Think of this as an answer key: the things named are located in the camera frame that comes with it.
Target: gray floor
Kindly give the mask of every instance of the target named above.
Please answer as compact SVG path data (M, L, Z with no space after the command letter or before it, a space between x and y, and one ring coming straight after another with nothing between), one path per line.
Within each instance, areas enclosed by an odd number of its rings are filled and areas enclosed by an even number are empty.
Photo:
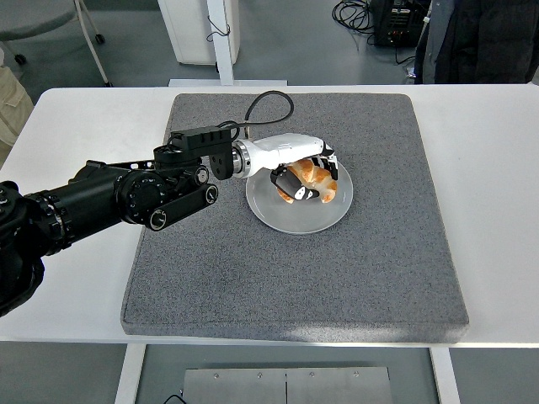
M307 7L309 18L304 18ZM240 51L236 79L288 80L290 85L402 84L404 65L395 51L352 37L331 19L332 2L240 2ZM218 78L214 66L176 62L158 10L94 11L106 43L96 45L115 87L167 86L171 78ZM19 66L6 52L6 65L36 102L49 88L101 87L102 80L77 22L12 43L28 62ZM399 60L414 53L398 51Z
M212 66L176 62L157 2L87 0L107 42L97 52L116 87L167 86L171 78L218 78ZM394 50L352 37L330 16L336 3L240 1L241 45L236 79L280 79L290 85L410 84ZM13 43L28 58L6 65L37 102L49 88L101 87L98 69L77 23ZM398 58L413 50L400 50ZM539 84L539 75L534 80ZM0 404L114 402L122 345L0 343ZM451 350L463 404L539 402L539 351ZM185 369L230 365L380 364L393 374L396 403L436 403L422 349L149 347L139 403L161 403L181 388Z

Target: white table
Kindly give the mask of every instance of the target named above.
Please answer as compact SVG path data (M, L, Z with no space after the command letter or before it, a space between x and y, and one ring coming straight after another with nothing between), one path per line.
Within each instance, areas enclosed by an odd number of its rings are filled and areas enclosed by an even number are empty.
M163 141L177 94L259 94L267 89L51 90L37 103L0 171L0 180L15 181L21 193L28 194L66 184L88 159L125 162L152 158L153 148ZM468 333L452 346L539 348L539 87L281 90L407 94L419 123L470 316ZM44 258L43 285L26 304L0 318L0 340L291 344L125 335L120 308L140 232L140 226L121 223ZM344 345L440 348L429 344L339 344Z

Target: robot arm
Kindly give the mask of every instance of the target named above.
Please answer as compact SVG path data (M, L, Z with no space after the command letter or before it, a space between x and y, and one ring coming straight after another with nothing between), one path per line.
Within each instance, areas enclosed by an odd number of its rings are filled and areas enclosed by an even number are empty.
M209 157L219 180L273 170L271 181L292 197L302 185L286 171L290 162L320 159L337 178L333 150L298 134L236 141L231 129L210 126L173 132L153 153L144 162L88 161L68 185L26 196L15 183L0 183L0 316L34 294L45 272L43 256L121 221L160 231L213 205L218 189L208 183L202 157Z

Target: white plate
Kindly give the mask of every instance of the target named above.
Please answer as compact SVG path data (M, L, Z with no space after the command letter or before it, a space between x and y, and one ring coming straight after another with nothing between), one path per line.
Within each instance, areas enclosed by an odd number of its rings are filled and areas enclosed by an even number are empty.
M308 234L327 229L342 219L352 203L352 179L339 164L339 181L334 200L323 204L319 198L287 204L262 169L247 179L245 193L249 207L266 225L290 234Z

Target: gray pad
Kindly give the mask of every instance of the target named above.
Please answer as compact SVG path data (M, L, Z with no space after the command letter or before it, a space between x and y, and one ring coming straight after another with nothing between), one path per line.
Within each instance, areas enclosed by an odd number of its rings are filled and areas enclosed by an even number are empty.
M348 213L293 236L249 209L245 180L219 200L141 235L125 291L128 334L309 342L454 343L468 317L414 110L395 94L295 94L296 112L253 128L324 139L354 183ZM242 121L253 95L183 94L170 130ZM287 112L275 96L251 121Z

